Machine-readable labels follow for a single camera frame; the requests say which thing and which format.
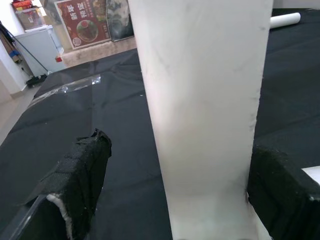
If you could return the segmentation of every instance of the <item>white paper roll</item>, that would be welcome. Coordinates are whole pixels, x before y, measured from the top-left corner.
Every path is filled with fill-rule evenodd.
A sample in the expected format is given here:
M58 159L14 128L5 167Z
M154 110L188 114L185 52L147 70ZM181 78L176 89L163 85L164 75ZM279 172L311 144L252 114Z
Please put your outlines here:
M273 16L270 19L270 29L297 24L300 22L300 19L301 15L298 12L281 16Z

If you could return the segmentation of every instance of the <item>tiled floor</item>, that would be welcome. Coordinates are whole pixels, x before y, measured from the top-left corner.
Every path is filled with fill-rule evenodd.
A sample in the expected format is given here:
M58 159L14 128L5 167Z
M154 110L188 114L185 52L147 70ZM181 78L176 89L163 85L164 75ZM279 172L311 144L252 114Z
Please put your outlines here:
M0 104L0 145L31 103L40 86L26 89L15 99Z

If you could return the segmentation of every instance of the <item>red poster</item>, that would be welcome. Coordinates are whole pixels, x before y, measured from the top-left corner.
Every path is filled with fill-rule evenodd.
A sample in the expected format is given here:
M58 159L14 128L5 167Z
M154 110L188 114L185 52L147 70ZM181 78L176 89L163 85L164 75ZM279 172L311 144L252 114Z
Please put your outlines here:
M72 48L77 49L110 39L105 0L62 0L55 7Z

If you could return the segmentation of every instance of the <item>black padded block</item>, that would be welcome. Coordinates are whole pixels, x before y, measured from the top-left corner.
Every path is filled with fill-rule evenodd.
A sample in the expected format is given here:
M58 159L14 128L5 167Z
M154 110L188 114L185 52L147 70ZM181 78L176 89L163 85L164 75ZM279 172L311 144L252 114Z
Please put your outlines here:
M274 240L320 239L320 186L283 152L253 148L247 192Z
M91 137L78 139L39 182L26 202L36 200L28 210L22 207L0 240L83 239L90 229L110 156L111 141L102 131L96 129ZM63 211L57 201L63 204ZM63 214L71 219L71 232Z

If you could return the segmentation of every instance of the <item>white column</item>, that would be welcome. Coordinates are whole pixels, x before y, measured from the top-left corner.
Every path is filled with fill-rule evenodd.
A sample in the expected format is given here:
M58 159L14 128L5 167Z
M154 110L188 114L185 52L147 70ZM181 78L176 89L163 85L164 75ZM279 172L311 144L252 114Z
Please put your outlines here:
M174 240L258 239L246 184L272 4L129 0Z

